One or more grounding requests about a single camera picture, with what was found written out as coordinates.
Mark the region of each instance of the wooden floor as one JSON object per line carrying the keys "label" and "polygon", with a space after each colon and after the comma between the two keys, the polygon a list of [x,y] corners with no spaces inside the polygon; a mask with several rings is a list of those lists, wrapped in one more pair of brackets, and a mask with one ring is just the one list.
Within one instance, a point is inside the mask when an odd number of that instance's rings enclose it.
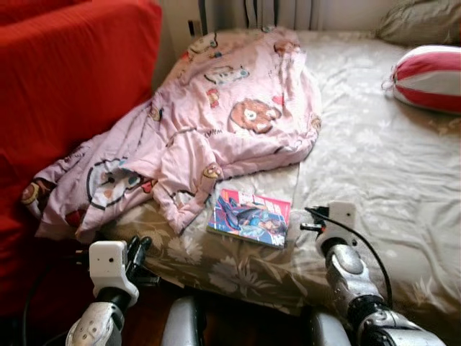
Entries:
{"label": "wooden floor", "polygon": [[299,318],[223,296],[182,289],[169,283],[140,290],[139,301],[125,316],[123,345],[160,345],[171,305],[176,299],[190,294],[198,297],[206,311],[206,346],[303,345]]}

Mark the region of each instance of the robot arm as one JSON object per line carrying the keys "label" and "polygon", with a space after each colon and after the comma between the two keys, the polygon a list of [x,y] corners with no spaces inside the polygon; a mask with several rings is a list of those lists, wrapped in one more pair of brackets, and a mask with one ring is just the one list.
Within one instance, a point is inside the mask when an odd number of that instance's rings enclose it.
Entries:
{"label": "robot arm", "polygon": [[336,220],[352,227],[354,205],[333,202],[322,211],[325,217],[319,218],[316,213],[315,225],[302,224],[301,229],[321,230],[316,247],[326,258],[326,278],[335,294],[334,304],[354,331],[357,343],[366,346],[444,346],[435,334],[389,307],[370,280],[367,265],[354,248],[357,244],[354,237],[337,227],[331,232],[328,230],[331,224],[323,222],[328,220],[325,213],[334,214]]}
{"label": "robot arm", "polygon": [[134,237],[128,246],[124,241],[97,241],[89,247],[89,272],[96,299],[71,327],[67,346],[122,344],[123,315],[139,296],[132,281],[151,243],[151,238]]}

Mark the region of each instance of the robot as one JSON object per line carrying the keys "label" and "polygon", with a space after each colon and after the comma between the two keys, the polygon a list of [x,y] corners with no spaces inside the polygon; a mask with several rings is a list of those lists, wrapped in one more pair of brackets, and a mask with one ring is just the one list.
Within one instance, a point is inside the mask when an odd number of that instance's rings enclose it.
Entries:
{"label": "robot", "polygon": [[[318,232],[316,249],[326,260],[326,278],[335,293],[337,315],[346,321],[313,309],[306,326],[311,345],[445,346],[435,334],[392,310],[390,286],[386,302],[370,280],[367,265],[356,250],[357,238],[366,240],[352,229],[354,205],[332,202],[327,207],[306,210],[314,222],[302,223],[300,228]],[[130,281],[135,280],[150,245],[149,238],[134,238],[128,246],[122,241],[98,241],[90,246],[90,276],[97,298],[71,328],[66,345],[122,344],[123,314],[139,295]],[[389,284],[383,266],[382,270]],[[169,312],[162,346],[203,346],[205,325],[205,315],[193,297],[180,298]],[[344,325],[352,331],[354,344]]]}

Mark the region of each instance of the beige pillow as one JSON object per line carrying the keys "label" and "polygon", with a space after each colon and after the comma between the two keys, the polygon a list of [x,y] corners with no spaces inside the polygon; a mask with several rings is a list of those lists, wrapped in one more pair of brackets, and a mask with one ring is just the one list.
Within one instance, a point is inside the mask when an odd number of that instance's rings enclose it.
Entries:
{"label": "beige pillow", "polygon": [[459,45],[461,0],[402,0],[376,35],[399,45]]}

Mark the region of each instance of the comic book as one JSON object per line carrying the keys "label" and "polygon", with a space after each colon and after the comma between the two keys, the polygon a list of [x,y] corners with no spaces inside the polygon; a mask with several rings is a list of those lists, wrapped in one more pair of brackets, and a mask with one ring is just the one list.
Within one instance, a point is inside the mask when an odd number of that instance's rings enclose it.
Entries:
{"label": "comic book", "polygon": [[222,189],[207,230],[282,249],[291,203]]}

